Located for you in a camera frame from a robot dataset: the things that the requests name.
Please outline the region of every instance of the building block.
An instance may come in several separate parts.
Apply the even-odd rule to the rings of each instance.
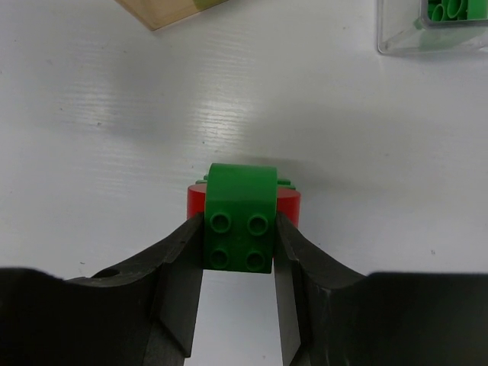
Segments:
[[[188,187],[186,218],[191,219],[196,214],[205,212],[205,195],[207,181],[197,181],[197,184]],[[296,189],[285,188],[278,185],[278,203],[276,210],[282,212],[298,227],[300,220],[301,194]]]
[[[226,0],[116,0],[151,31]]]
[[[271,273],[276,168],[212,164],[205,200],[204,267]]]
[[[486,0],[429,0],[432,21],[475,21],[488,18]]]

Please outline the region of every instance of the lego stud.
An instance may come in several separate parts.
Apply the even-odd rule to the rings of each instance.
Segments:
[[[229,256],[223,249],[215,249],[210,254],[210,263],[215,269],[224,269],[229,264]]]
[[[247,222],[247,230],[253,236],[261,236],[268,231],[268,221],[266,217],[256,214],[252,215]]]
[[[259,272],[265,267],[265,257],[261,252],[250,252],[246,258],[246,267],[251,272]]]
[[[218,212],[210,218],[210,227],[219,234],[224,234],[230,229],[230,216],[227,213]]]

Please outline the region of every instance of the clear plastic box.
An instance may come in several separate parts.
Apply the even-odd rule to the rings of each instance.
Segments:
[[[381,53],[488,50],[488,0],[377,0]]]

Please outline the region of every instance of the white table surface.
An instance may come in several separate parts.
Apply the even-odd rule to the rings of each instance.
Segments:
[[[380,56],[374,28],[374,0],[229,0],[155,33],[111,0],[2,0],[0,265],[93,275],[245,162],[356,271],[486,271],[488,59]],[[205,273],[186,364],[281,364],[272,276]]]

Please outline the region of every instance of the green plastic piece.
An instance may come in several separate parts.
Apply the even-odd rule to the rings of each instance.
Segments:
[[[488,18],[486,0],[429,0],[432,21],[475,21]]]
[[[442,4],[438,4],[434,8],[431,19],[432,21],[446,21],[448,19],[448,13],[446,12]]]
[[[277,194],[276,168],[212,164],[205,201],[206,269],[271,273]]]
[[[293,189],[294,191],[297,189],[288,178],[278,178],[278,187]]]
[[[486,0],[468,0],[467,1],[467,19],[475,21],[488,18],[488,9]]]
[[[198,179],[195,184],[196,185],[205,185],[208,181],[208,174],[204,175],[203,179]]]

